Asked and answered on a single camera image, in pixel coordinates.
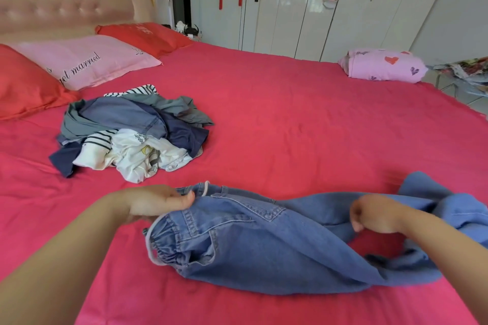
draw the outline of red pillow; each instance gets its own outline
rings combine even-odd
[[[27,116],[80,99],[36,63],[0,44],[0,119]]]
[[[156,58],[192,43],[185,35],[152,22],[97,26],[95,31],[98,35],[111,36]]]

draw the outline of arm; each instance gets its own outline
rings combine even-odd
[[[355,231],[400,232],[416,242],[457,291],[479,323],[488,323],[488,249],[440,218],[382,195],[351,206]]]
[[[141,216],[188,208],[194,199],[164,185],[99,199],[0,283],[0,323],[73,324],[117,229]]]

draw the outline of pillowcase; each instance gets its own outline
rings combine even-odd
[[[36,63],[0,45],[0,119],[27,116],[80,99]]]
[[[192,40],[185,35],[153,22],[97,26],[95,31],[98,35],[112,36],[126,42],[156,58],[192,44]]]
[[[46,69],[70,90],[97,86],[127,72],[161,64],[150,54],[108,36],[22,42],[10,46]]]

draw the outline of clothes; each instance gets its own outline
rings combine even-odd
[[[110,163],[105,161],[105,156],[112,149],[112,136],[117,132],[118,130],[107,130],[88,136],[83,142],[81,152],[72,161],[73,164],[93,170],[107,168]]]
[[[171,114],[158,110],[150,105],[144,103],[137,104],[144,111],[151,116],[159,117],[166,124],[166,138],[176,148],[188,150],[190,157],[196,157],[199,149],[207,139],[208,130],[204,128],[192,127],[186,122],[173,117]]]
[[[71,103],[64,115],[61,134],[69,140],[99,131],[129,128],[143,135],[165,137],[166,124],[125,98],[101,97]]]
[[[150,84],[127,90],[124,93],[108,93],[103,96],[124,96],[125,99],[151,105],[195,127],[214,125],[209,116],[197,109],[192,98],[180,96],[177,99],[165,99]]]
[[[138,183],[154,176],[159,168],[175,171],[192,159],[185,149],[176,148],[164,138],[121,129],[112,137],[112,150],[105,156],[104,163],[115,165],[125,180]]]
[[[349,77],[371,81],[404,81],[415,83],[427,73],[422,60],[408,51],[384,49],[349,50],[339,60]]]
[[[276,201],[225,186],[198,184],[178,191],[190,190],[197,195],[194,204],[159,217],[146,234],[146,246],[151,253],[155,248],[157,261],[185,278],[284,295],[356,292],[441,277],[411,240],[391,260],[363,258],[346,244],[355,236],[349,207],[363,193]],[[472,196],[453,194],[415,172],[390,197],[438,216],[488,248],[488,208]]]
[[[49,160],[63,177],[70,177],[74,171],[73,160],[76,159],[81,150],[82,145],[80,143],[72,142],[51,154]]]
[[[133,89],[129,89],[123,93],[106,93],[103,94],[105,97],[121,97],[125,94],[157,94],[158,91],[156,90],[154,85],[151,85],[150,83],[138,87],[134,87]]]
[[[63,146],[71,142],[83,143],[83,147],[77,154],[70,152],[69,157],[58,156],[58,152],[63,152],[61,149],[50,158],[56,159],[53,165],[67,175],[73,172],[72,163],[102,170],[110,165],[105,155],[111,150],[111,135],[121,128],[156,139],[167,138],[194,158],[208,136],[203,125],[213,125],[213,122],[197,109],[192,98],[166,100],[158,95],[154,85],[147,84],[123,93],[107,93],[101,98],[71,103],[64,115],[58,142]]]

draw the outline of denim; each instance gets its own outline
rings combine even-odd
[[[364,193],[322,193],[274,200],[203,183],[187,210],[157,219],[147,238],[162,264],[185,278],[265,294],[346,293],[372,285],[417,285],[439,279],[435,264],[413,241],[394,259],[357,254],[349,207]],[[488,247],[488,209],[453,194],[421,172],[389,197],[442,218]]]

